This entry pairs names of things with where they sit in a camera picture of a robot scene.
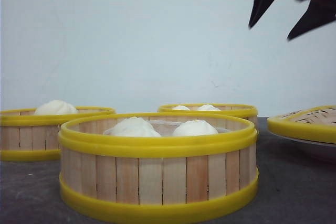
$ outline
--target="dark countertop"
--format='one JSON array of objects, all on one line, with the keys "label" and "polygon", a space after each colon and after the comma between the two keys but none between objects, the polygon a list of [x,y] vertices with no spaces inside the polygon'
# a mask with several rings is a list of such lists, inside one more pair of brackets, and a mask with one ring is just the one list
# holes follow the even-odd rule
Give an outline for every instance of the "dark countertop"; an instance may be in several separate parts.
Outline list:
[{"label": "dark countertop", "polygon": [[[259,124],[256,198],[237,212],[203,223],[335,224],[336,165],[311,159],[292,141],[271,135],[265,118]],[[59,161],[1,162],[0,223],[106,223],[61,201],[59,168]]]}]

